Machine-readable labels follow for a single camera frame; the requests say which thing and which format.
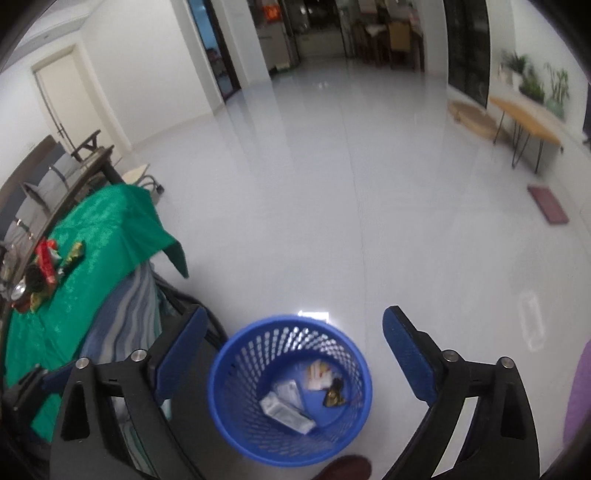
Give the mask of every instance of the green plant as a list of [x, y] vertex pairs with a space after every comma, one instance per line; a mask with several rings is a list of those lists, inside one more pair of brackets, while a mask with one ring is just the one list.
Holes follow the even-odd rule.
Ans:
[[508, 51], [503, 50], [503, 64], [520, 75], [524, 74], [529, 61], [530, 58], [527, 55], [519, 56], [516, 51], [509, 53]]
[[519, 87], [519, 91], [526, 97], [531, 98], [534, 102], [544, 103], [546, 96], [544, 91], [544, 84], [540, 82], [535, 68], [530, 65], [527, 73], [523, 77], [523, 83]]
[[564, 69], [554, 69], [550, 63], [544, 67], [550, 72], [552, 82], [552, 98], [560, 105], [564, 106], [564, 99], [570, 98], [569, 94], [569, 73]]

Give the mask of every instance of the maroon mat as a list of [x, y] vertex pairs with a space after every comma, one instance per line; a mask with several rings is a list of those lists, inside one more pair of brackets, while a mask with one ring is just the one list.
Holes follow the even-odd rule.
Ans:
[[542, 210], [550, 225], [561, 225], [569, 222], [569, 218], [548, 187], [528, 185], [527, 190], [538, 204], [538, 207], [540, 207], [540, 210]]

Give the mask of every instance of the ceiling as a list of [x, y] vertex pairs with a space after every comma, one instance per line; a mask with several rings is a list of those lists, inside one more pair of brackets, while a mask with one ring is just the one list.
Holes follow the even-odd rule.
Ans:
[[76, 7], [77, 5], [83, 5], [89, 3], [88, 0], [57, 0], [51, 7], [49, 7], [42, 17], [51, 15], [59, 10], [65, 10], [66, 8]]
[[80, 30], [101, 2], [102, 0], [56, 0], [23, 37], [2, 71], [43, 45]]

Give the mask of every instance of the doorway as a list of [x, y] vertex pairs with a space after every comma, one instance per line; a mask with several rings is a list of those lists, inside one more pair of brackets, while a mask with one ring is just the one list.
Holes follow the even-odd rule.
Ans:
[[189, 9], [224, 101], [240, 90], [240, 82], [210, 0], [188, 0]]
[[[99, 113], [100, 108], [93, 103], [82, 80], [77, 60], [73, 50], [33, 71], [43, 103], [56, 127], [58, 140], [70, 153], [97, 130], [100, 130], [97, 137], [99, 145], [115, 145], [107, 120]], [[115, 163], [120, 158], [121, 153], [115, 146], [112, 160]]]
[[303, 60], [346, 55], [347, 7], [339, 8], [335, 0], [285, 0], [284, 8]]
[[444, 0], [449, 84], [482, 106], [488, 103], [491, 34], [486, 0]]

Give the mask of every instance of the dining chair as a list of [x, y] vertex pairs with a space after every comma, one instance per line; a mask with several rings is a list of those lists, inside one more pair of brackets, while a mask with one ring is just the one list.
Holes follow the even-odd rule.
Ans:
[[361, 22], [357, 22], [353, 25], [352, 30], [356, 55], [361, 58], [364, 63], [369, 63], [372, 58], [372, 49], [369, 44], [369, 35], [365, 31], [365, 26]]
[[394, 21], [388, 24], [390, 67], [394, 68], [394, 54], [402, 53], [410, 57], [414, 69], [412, 55], [411, 26], [407, 22]]

